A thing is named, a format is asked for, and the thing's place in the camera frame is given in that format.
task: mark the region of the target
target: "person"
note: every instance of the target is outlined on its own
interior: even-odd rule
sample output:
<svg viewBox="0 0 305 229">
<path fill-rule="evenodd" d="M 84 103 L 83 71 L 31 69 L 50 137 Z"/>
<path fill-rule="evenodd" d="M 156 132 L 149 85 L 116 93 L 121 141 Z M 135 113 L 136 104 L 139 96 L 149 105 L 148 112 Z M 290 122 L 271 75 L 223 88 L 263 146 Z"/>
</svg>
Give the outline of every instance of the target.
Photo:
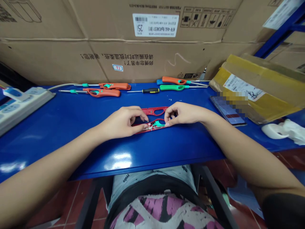
<svg viewBox="0 0 305 229">
<path fill-rule="evenodd" d="M 148 121 L 140 107 L 122 107 L 2 182 L 0 228 L 24 224 L 95 147 L 145 129 L 147 124 L 132 127 L 136 117 Z M 267 149 L 203 107 L 176 102 L 165 111 L 165 122 L 166 126 L 195 122 L 205 126 L 254 192 L 268 228 L 305 228 L 305 187 Z M 189 165 L 115 176 L 108 210 L 105 228 L 111 229 L 222 228 L 198 198 Z"/>
</svg>

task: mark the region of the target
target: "white shorts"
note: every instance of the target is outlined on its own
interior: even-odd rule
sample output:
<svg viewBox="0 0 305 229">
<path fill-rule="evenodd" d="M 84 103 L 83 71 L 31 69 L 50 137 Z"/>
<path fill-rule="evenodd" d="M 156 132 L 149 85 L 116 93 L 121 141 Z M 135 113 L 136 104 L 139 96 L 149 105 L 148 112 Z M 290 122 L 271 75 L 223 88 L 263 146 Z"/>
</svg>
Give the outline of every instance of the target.
<svg viewBox="0 0 305 229">
<path fill-rule="evenodd" d="M 110 212 L 113 203 L 127 187 L 153 175 L 168 175 L 178 178 L 188 184 L 196 192 L 194 178 L 192 175 L 191 166 L 189 164 L 164 169 L 115 175 L 113 179 L 112 194 L 108 206 L 108 212 Z"/>
</svg>

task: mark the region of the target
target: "smartphone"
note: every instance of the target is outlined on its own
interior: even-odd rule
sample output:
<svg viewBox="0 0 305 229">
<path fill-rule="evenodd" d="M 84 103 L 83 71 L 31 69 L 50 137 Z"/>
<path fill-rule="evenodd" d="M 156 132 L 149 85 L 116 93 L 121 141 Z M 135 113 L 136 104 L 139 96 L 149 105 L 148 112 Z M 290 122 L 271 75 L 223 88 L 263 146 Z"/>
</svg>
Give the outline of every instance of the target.
<svg viewBox="0 0 305 229">
<path fill-rule="evenodd" d="M 236 112 L 235 109 L 227 104 L 227 101 L 223 100 L 221 96 L 210 96 L 210 100 L 217 108 L 219 113 L 233 126 L 245 126 L 247 123 L 245 120 Z"/>
</svg>

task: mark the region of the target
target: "black yellow screwdriver handle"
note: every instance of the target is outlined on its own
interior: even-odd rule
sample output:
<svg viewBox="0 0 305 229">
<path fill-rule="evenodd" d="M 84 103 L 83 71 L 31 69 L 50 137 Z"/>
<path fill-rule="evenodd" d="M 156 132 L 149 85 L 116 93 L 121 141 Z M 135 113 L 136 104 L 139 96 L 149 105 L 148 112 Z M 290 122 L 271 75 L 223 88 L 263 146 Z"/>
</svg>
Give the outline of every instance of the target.
<svg viewBox="0 0 305 229">
<path fill-rule="evenodd" d="M 149 89 L 143 89 L 142 92 L 143 93 L 159 93 L 159 89 L 158 88 L 149 88 Z"/>
</svg>

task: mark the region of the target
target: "blue metal rack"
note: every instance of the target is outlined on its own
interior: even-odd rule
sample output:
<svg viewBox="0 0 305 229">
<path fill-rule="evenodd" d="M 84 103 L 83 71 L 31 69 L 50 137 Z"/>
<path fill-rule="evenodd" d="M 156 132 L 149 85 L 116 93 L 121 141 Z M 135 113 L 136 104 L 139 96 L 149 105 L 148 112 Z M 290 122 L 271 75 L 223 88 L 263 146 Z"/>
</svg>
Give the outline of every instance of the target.
<svg viewBox="0 0 305 229">
<path fill-rule="evenodd" d="M 305 32 L 305 2 L 290 16 L 290 18 L 270 37 L 270 39 L 254 55 L 265 59 L 294 31 Z"/>
</svg>

